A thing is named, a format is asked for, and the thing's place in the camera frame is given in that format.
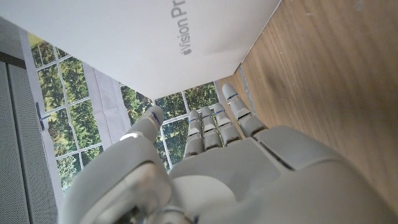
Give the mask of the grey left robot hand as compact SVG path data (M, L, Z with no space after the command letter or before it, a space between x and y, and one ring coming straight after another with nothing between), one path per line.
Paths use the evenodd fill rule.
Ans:
M341 155L286 126L268 128L236 90L191 111L183 159L155 148L164 113L149 108L66 193L60 223L396 223Z

